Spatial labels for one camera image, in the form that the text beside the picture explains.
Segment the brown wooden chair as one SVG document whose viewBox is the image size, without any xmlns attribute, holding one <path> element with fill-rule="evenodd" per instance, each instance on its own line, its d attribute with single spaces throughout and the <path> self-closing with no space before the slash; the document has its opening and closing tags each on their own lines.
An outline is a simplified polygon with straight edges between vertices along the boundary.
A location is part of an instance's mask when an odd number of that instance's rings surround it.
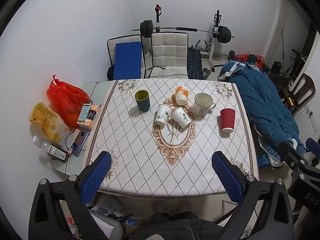
<svg viewBox="0 0 320 240">
<path fill-rule="evenodd" d="M 294 115 L 315 94 L 314 81 L 307 74 L 302 74 L 293 91 L 289 91 L 289 110 Z"/>
</svg>

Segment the purple smartphone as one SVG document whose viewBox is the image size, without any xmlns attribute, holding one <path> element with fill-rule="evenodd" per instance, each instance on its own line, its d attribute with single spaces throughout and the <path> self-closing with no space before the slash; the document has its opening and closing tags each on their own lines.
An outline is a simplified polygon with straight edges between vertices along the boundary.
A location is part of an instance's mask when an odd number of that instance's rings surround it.
<svg viewBox="0 0 320 240">
<path fill-rule="evenodd" d="M 78 157 L 80 155 L 80 152 L 82 151 L 82 148 L 85 144 L 85 141 L 90 133 L 90 130 L 82 129 L 79 131 L 78 135 L 75 137 L 74 142 L 71 145 L 70 151 L 71 154 Z"/>
</svg>

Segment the barbell with black plates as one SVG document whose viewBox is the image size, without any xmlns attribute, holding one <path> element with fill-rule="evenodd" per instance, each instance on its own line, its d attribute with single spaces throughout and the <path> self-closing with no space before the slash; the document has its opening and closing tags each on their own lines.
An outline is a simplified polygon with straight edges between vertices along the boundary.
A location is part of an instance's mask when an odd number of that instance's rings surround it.
<svg viewBox="0 0 320 240">
<path fill-rule="evenodd" d="M 235 38 L 232 36 L 231 31 L 229 28 L 224 26 L 218 26 L 218 31 L 207 31 L 207 30 L 200 30 L 196 28 L 188 28 L 188 27 L 154 27 L 152 20 L 144 20 L 140 23 L 140 26 L 138 29 L 133 29 L 133 31 L 140 32 L 140 35 L 142 35 L 144 38 L 150 38 L 151 34 L 154 31 L 160 31 L 160 30 L 176 30 L 176 31 L 188 31 L 188 32 L 202 32 L 202 33 L 209 33 L 213 34 L 214 38 L 217 39 L 218 42 L 227 44 L 231 41 L 232 38 Z"/>
</svg>

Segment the red plastic bag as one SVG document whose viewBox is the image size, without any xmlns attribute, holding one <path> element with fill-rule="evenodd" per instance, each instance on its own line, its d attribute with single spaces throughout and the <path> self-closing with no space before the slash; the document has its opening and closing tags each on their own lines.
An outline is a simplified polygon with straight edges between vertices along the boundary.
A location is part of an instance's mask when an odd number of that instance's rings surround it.
<svg viewBox="0 0 320 240">
<path fill-rule="evenodd" d="M 88 94 L 79 87 L 60 81 L 53 75 L 47 89 L 50 105 L 65 125 L 70 129 L 78 129 L 78 117 L 83 104 L 90 103 Z"/>
</svg>

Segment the brown medicine bottle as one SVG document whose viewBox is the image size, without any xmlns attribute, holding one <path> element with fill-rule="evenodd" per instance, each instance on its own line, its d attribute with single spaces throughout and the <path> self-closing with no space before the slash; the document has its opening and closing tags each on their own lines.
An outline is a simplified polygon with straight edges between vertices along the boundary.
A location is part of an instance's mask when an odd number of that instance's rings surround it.
<svg viewBox="0 0 320 240">
<path fill-rule="evenodd" d="M 53 144 L 50 144 L 48 146 L 48 150 L 47 153 L 49 156 L 51 156 L 52 158 L 61 161 L 63 163 L 65 163 L 68 160 L 69 154 L 67 151 L 61 149 L 58 146 L 55 146 Z"/>
</svg>

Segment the floral diamond pattern tablecloth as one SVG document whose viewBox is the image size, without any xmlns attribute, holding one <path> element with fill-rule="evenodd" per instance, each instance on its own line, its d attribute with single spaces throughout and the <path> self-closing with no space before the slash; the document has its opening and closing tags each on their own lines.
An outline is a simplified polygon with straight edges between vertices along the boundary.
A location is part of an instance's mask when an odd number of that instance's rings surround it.
<svg viewBox="0 0 320 240">
<path fill-rule="evenodd" d="M 175 89 L 189 91 L 185 111 L 191 123 L 155 124 L 158 106 L 176 108 Z M 138 109 L 135 93 L 149 93 L 150 109 Z M 191 111 L 196 94 L 209 94 L 216 104 L 205 116 Z M 181 79 L 108 81 L 101 111 L 89 136 L 84 165 L 102 151 L 112 164 L 101 191 L 144 197 L 186 197 L 223 193 L 212 168 L 212 154 L 221 151 L 245 174 L 258 176 L 258 164 L 244 104 L 235 84 Z M 220 111 L 235 110 L 234 132 L 221 131 Z"/>
</svg>

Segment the white weight bench rack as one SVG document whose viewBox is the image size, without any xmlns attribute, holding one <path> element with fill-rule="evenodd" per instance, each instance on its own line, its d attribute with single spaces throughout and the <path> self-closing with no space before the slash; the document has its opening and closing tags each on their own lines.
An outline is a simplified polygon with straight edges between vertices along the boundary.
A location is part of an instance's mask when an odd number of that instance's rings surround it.
<svg viewBox="0 0 320 240">
<path fill-rule="evenodd" d="M 215 44 L 217 42 L 217 37 L 219 35 L 219 33 L 217 32 L 218 31 L 218 28 L 219 28 L 219 24 L 220 24 L 220 21 L 221 21 L 221 14 L 220 14 L 220 11 L 217 10 L 216 14 L 214 15 L 214 18 L 213 18 L 213 28 L 212 28 L 212 31 L 207 31 L 207 30 L 200 30 L 200 29 L 196 29 L 196 32 L 203 32 L 203 33 L 210 33 L 211 34 L 211 37 L 209 39 L 209 42 L 207 43 L 206 40 L 204 39 L 200 39 L 198 40 L 198 42 L 196 43 L 194 49 L 197 51 L 196 53 L 196 56 L 198 58 L 200 57 L 204 57 L 207 62 L 208 62 L 208 68 L 212 71 L 212 72 L 215 72 L 215 67 L 213 66 L 213 53 L 214 53 L 214 49 L 215 49 Z M 199 43 L 201 41 L 204 41 L 204 44 L 206 45 L 206 48 L 205 50 L 203 51 L 200 51 L 197 46 L 199 45 Z"/>
</svg>

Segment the chair with blue cushion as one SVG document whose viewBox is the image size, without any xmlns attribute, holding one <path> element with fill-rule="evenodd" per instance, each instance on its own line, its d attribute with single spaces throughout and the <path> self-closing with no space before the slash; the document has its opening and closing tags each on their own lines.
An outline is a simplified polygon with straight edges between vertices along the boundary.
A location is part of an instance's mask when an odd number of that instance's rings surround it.
<svg viewBox="0 0 320 240">
<path fill-rule="evenodd" d="M 142 79 L 145 76 L 145 58 L 141 35 L 126 35 L 107 41 L 110 67 L 108 81 Z"/>
</svg>

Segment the dark green mug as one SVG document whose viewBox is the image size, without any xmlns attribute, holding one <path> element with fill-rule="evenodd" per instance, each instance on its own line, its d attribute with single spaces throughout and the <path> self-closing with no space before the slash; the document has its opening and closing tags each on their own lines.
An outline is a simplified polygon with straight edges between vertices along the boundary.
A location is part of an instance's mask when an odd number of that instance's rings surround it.
<svg viewBox="0 0 320 240">
<path fill-rule="evenodd" d="M 146 90 L 139 90 L 135 93 L 137 107 L 142 112 L 147 112 L 150 109 L 149 93 Z"/>
</svg>

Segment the yellow chips bag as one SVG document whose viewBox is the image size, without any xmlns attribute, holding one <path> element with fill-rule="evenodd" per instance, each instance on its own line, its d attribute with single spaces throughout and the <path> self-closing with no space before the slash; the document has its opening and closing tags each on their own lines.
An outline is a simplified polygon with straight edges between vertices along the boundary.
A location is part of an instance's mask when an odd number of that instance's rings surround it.
<svg viewBox="0 0 320 240">
<path fill-rule="evenodd" d="M 41 101 L 34 106 L 29 121 L 40 129 L 49 141 L 64 145 L 69 135 L 69 128 L 44 102 Z"/>
</svg>

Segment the orange tissue pack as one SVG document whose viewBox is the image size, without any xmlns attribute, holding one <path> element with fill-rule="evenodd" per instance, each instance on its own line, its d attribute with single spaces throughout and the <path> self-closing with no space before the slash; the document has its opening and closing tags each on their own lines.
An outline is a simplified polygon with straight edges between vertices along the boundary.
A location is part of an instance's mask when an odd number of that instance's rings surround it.
<svg viewBox="0 0 320 240">
<path fill-rule="evenodd" d="M 78 122 L 78 121 L 77 121 L 77 124 L 78 124 L 81 128 L 91 129 L 91 128 L 93 127 L 94 120 L 93 120 L 93 121 L 86 120 L 85 122 Z"/>
</svg>

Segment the white paper cup with print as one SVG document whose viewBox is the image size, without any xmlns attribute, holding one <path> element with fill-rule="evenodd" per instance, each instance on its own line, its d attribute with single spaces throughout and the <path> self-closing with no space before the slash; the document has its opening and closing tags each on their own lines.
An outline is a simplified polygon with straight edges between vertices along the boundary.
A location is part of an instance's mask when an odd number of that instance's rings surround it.
<svg viewBox="0 0 320 240">
<path fill-rule="evenodd" d="M 171 115 L 171 118 L 177 122 L 177 124 L 182 128 L 185 129 L 191 123 L 191 118 L 189 117 L 188 113 L 185 111 L 183 107 L 178 107 L 175 109 Z"/>
</svg>

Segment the white padded chair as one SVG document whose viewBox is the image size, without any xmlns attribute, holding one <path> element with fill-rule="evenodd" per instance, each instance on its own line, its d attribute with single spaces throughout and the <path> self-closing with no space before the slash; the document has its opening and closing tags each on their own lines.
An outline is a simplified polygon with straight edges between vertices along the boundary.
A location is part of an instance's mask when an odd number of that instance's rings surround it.
<svg viewBox="0 0 320 240">
<path fill-rule="evenodd" d="M 151 35 L 151 67 L 147 78 L 187 79 L 188 34 L 160 32 Z"/>
</svg>

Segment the orange and white paper cup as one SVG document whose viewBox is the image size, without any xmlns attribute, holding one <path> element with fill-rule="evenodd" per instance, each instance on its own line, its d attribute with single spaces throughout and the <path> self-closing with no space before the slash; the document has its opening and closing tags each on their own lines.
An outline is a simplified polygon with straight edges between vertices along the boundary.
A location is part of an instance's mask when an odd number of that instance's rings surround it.
<svg viewBox="0 0 320 240">
<path fill-rule="evenodd" d="M 184 106 L 188 103 L 189 91 L 184 86 L 178 86 L 175 90 L 176 103 L 179 106 Z"/>
</svg>

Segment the red ribbed paper cup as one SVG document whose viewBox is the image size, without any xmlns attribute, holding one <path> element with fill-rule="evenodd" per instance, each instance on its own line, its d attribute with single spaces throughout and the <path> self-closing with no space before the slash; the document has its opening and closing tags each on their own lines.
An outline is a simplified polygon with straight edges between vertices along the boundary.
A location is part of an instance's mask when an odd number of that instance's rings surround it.
<svg viewBox="0 0 320 240">
<path fill-rule="evenodd" d="M 235 110 L 224 108 L 220 111 L 221 131 L 231 134 L 234 132 Z"/>
</svg>

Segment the light blue small box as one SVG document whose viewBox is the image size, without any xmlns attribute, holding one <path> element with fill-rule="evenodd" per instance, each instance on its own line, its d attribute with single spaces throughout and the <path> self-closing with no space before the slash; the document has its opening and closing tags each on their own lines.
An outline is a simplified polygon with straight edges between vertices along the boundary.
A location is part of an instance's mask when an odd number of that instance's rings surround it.
<svg viewBox="0 0 320 240">
<path fill-rule="evenodd" d="M 82 109 L 79 114 L 79 117 L 78 117 L 78 122 L 85 122 L 87 120 L 87 116 L 88 116 L 90 108 L 91 108 L 91 105 L 89 103 L 83 104 Z"/>
</svg>

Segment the white ceramic tea mug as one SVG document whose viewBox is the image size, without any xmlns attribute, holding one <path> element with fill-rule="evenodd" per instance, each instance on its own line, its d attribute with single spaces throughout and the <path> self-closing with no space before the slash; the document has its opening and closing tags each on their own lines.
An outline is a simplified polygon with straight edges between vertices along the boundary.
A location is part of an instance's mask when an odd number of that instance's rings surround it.
<svg viewBox="0 0 320 240">
<path fill-rule="evenodd" d="M 205 116 L 215 108 L 213 98 L 207 93 L 198 93 L 195 96 L 191 111 L 198 116 Z"/>
</svg>

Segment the blue quilted jacket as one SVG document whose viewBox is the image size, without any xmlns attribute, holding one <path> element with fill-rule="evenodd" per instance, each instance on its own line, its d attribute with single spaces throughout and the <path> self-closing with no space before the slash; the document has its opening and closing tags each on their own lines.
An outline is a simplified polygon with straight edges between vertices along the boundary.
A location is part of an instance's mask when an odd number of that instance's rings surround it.
<svg viewBox="0 0 320 240">
<path fill-rule="evenodd" d="M 258 67 L 230 60 L 220 70 L 219 80 L 234 83 L 238 88 L 249 122 L 258 133 L 259 168 L 283 166 L 278 153 L 281 142 L 290 144 L 300 156 L 306 154 L 296 121 L 282 103 L 274 83 Z"/>
</svg>

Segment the black small box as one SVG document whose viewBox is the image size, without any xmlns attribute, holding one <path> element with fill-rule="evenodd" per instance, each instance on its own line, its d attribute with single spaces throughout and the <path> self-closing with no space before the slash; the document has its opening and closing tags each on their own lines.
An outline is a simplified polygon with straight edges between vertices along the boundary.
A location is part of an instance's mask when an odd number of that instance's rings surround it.
<svg viewBox="0 0 320 240">
<path fill-rule="evenodd" d="M 95 116 L 96 116 L 96 114 L 97 114 L 98 111 L 99 111 L 99 106 L 92 105 L 92 106 L 90 107 L 89 112 L 88 112 L 87 120 L 93 121 L 93 120 L 95 119 Z"/>
</svg>

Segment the white floral paper cup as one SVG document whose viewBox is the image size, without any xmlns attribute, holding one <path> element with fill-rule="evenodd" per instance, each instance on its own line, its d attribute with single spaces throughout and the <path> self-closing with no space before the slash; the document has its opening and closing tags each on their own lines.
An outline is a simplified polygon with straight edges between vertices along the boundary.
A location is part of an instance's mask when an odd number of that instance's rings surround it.
<svg viewBox="0 0 320 240">
<path fill-rule="evenodd" d="M 165 126 L 171 116 L 171 112 L 172 108 L 170 106 L 165 104 L 159 105 L 155 116 L 155 124 Z"/>
</svg>

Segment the clear plastic bottle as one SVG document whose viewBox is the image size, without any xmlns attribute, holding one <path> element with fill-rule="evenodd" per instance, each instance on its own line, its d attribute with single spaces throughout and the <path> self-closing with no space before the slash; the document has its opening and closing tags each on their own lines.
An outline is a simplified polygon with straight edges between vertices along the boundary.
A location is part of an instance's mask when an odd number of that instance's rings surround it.
<svg viewBox="0 0 320 240">
<path fill-rule="evenodd" d="M 33 136 L 33 143 L 41 149 L 41 151 L 48 155 L 49 152 L 50 152 L 50 146 L 51 146 L 51 143 L 39 138 L 38 136 Z"/>
</svg>

